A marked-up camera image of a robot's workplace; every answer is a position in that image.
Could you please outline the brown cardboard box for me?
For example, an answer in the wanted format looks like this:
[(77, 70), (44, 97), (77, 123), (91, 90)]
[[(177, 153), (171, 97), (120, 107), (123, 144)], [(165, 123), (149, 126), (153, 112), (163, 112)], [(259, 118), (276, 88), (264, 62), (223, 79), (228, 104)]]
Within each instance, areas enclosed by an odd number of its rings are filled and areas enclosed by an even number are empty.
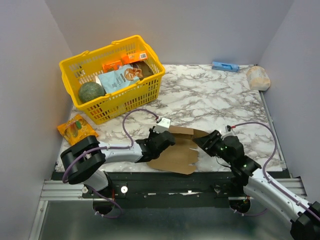
[(153, 159), (147, 165), (155, 170), (190, 175), (196, 171), (198, 162), (198, 145), (194, 139), (207, 136), (203, 130), (181, 126), (170, 126), (169, 132), (175, 138), (175, 145), (164, 150), (159, 158)]

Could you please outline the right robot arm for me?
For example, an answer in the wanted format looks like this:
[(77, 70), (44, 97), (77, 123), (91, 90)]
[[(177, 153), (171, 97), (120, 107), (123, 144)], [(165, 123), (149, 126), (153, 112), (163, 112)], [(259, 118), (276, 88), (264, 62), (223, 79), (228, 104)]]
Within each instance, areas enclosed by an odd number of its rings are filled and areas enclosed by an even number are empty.
[(290, 226), (295, 240), (320, 238), (320, 204), (310, 203), (281, 185), (256, 161), (245, 154), (244, 146), (234, 135), (222, 136), (217, 130), (193, 139), (193, 142), (211, 157), (219, 157), (230, 165), (236, 180), (230, 191), (246, 194)]

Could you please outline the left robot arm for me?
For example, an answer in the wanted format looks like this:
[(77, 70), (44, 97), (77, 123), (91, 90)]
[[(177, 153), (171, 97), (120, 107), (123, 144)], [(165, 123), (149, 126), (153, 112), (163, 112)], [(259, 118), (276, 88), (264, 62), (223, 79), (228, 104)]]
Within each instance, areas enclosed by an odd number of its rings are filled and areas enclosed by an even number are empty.
[(147, 138), (135, 140), (131, 146), (100, 142), (94, 135), (87, 136), (61, 153), (62, 182), (82, 183), (99, 197), (107, 197), (113, 185), (108, 174), (100, 170), (103, 164), (150, 162), (175, 143), (175, 137), (169, 131), (156, 133), (152, 129)]

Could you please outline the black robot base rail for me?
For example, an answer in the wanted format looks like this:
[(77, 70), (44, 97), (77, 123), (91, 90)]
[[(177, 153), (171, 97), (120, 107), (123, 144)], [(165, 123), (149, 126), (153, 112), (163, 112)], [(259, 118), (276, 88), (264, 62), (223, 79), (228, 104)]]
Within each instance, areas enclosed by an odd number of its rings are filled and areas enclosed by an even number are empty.
[[(306, 197), (301, 179), (289, 178), (287, 170), (270, 172), (281, 184)], [(54, 172), (45, 181), (41, 197), (51, 201), (103, 201), (91, 190), (83, 193), (83, 184), (64, 184), (62, 172)], [(115, 201), (122, 208), (229, 208), (230, 202), (247, 197), (232, 184), (231, 172), (194, 172), (182, 175), (170, 172), (110, 172)]]

